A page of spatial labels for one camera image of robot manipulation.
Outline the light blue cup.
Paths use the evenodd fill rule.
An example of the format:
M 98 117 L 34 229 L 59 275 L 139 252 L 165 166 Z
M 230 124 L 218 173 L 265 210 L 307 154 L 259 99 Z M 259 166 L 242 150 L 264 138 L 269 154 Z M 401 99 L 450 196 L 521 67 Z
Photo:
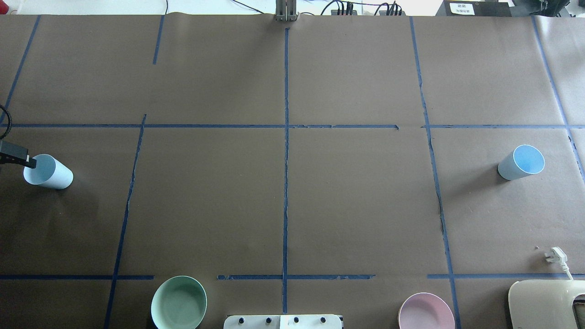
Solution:
M 23 177 L 27 183 L 47 189 L 62 190 L 73 183 L 74 175 L 69 168 L 49 154 L 39 154 L 34 169 L 25 167 Z
M 512 181 L 537 175 L 545 165 L 545 158 L 539 149 L 530 144 L 521 144 L 497 165 L 497 172 L 503 179 Z

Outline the green bowl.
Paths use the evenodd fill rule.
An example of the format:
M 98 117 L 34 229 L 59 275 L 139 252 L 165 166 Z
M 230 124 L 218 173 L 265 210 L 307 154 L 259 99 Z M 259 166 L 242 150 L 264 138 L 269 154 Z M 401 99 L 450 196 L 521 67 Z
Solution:
M 150 305 L 157 329 L 196 329 L 207 311 L 203 285 L 190 276 L 175 276 L 155 291 Z

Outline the pink bowl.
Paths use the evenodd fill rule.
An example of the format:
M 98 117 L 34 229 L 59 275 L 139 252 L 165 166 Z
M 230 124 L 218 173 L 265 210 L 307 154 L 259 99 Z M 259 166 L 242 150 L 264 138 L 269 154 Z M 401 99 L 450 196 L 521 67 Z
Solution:
M 432 293 L 416 293 L 401 304 L 400 329 L 455 329 L 455 317 L 449 305 Z

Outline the black box with label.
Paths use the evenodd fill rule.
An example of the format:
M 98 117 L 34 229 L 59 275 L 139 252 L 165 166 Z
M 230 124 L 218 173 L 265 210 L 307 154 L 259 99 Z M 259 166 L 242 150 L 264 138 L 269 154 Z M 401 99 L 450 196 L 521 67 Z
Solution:
M 443 0 L 435 16 L 512 17 L 507 2 Z

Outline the cream toaster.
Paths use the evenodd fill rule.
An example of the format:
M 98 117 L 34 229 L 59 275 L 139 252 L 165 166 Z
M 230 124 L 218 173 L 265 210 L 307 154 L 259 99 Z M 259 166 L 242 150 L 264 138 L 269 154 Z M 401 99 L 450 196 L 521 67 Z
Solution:
M 516 281 L 508 292 L 514 329 L 582 329 L 583 280 L 531 279 Z

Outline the white power plug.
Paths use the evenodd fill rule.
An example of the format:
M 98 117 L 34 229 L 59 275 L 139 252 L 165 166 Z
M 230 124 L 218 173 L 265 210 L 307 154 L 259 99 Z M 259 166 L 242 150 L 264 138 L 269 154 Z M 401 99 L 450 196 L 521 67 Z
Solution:
M 562 248 L 558 246 L 552 246 L 548 252 L 544 253 L 544 257 L 545 261 L 550 264 L 559 264 L 564 273 L 567 275 L 568 279 L 571 281 L 574 280 L 568 266 L 568 256 L 565 254 Z

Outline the aluminium frame post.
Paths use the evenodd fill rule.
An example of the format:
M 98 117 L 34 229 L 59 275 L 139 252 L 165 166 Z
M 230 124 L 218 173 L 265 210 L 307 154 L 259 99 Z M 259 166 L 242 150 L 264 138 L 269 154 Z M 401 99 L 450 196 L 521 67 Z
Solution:
M 275 1 L 275 21 L 296 21 L 298 19 L 296 0 Z

